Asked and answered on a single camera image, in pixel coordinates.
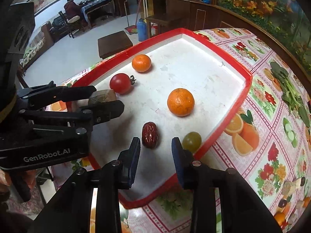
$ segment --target red date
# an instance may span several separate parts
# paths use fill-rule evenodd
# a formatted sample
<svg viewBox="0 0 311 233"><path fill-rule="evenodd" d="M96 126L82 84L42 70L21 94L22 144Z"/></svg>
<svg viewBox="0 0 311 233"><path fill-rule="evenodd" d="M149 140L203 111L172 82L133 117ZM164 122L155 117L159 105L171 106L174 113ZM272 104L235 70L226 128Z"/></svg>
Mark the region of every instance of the red date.
<svg viewBox="0 0 311 233"><path fill-rule="evenodd" d="M142 128L142 144L147 148L154 148L158 142L158 129L153 122L145 123Z"/></svg>

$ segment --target green grape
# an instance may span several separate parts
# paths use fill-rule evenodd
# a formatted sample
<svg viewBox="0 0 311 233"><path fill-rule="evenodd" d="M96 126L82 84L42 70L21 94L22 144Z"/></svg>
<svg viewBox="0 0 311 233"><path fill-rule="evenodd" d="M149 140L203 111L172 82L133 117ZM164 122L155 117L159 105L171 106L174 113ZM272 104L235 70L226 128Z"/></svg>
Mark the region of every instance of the green grape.
<svg viewBox="0 0 311 233"><path fill-rule="evenodd" d="M201 146L202 138L198 132L190 132L184 138L182 146L184 150L189 150L195 153L197 149Z"/></svg>

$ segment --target red tomato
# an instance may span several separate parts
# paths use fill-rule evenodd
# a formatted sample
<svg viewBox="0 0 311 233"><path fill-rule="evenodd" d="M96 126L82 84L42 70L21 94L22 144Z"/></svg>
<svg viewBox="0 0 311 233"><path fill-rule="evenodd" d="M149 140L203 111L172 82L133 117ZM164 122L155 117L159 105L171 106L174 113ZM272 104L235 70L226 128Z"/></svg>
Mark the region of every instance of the red tomato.
<svg viewBox="0 0 311 233"><path fill-rule="evenodd" d="M116 74L111 78L109 86L116 93L124 94L131 88L131 80L127 74Z"/></svg>

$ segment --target cushion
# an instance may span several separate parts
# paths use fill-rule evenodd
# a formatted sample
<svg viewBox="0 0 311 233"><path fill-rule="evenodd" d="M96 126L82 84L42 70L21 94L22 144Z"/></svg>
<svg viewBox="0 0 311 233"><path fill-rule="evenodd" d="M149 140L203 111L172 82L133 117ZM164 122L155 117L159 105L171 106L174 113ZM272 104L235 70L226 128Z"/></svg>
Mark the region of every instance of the cushion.
<svg viewBox="0 0 311 233"><path fill-rule="evenodd" d="M80 19L79 16L74 16L73 18L68 20L68 23L74 23L74 22L78 21L79 19Z"/></svg>

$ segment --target tray rim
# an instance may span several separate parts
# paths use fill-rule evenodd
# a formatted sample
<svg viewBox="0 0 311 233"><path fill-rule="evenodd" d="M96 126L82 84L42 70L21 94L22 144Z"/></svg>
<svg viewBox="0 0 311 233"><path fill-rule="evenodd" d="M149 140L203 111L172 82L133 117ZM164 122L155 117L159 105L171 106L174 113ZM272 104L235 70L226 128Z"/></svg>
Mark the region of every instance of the tray rim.
<svg viewBox="0 0 311 233"><path fill-rule="evenodd" d="M100 64L99 66L95 67L93 70L91 70L89 73L81 77L79 80L77 80L73 87L83 87L88 86L91 83L93 83L95 80L97 80L99 77L103 76L105 73L113 69L115 66L120 64L121 62L127 60L131 56L143 51L144 49L147 49L159 42L162 42L166 39L169 39L171 37L174 37L179 34L185 34L187 36L190 36L194 38L195 40L199 41L209 49L211 49L214 53L216 53L218 56L223 58L226 62L228 62L240 75L242 75L243 78L245 78L245 86L242 89L240 95L238 96L236 102L233 104L231 109L229 110L227 116L223 119L221 124L214 130L214 132L210 135L210 137L206 140L206 142L200 147L200 149L193 155L196 160L199 160L202 156L205 155L205 153L209 150L209 148L215 143L215 141L218 139L218 137L221 135L225 127L228 125L228 123L231 121L233 116L237 113L238 108L242 105L244 99L246 98L249 89L251 87L252 83L252 74L250 71L247 70L245 66L243 66L240 62L238 62L234 57L232 57L230 54L226 53L224 50L222 50L217 45L211 43L204 37L201 37L200 35L196 34L195 32L184 29L184 28L178 28L175 30L171 30L168 32L165 32L163 34L154 36L152 38L149 38L141 43L138 43L135 46L132 46L128 48L125 51L122 51L118 53L113 58L105 61L104 63ZM67 109L68 111L71 111L71 102L67 102ZM101 168L100 165L97 163L94 156L90 153L89 161L94 169ZM155 191L153 191L151 194L146 196L143 199L136 200L136 201L128 201L125 199L122 194L119 192L119 201L126 209L134 209L139 208L142 206L145 206L152 200L154 200L157 196L161 195L164 191L170 189L174 184L178 183L177 180L177 174L173 174L170 176L160 187L158 187Z"/></svg>

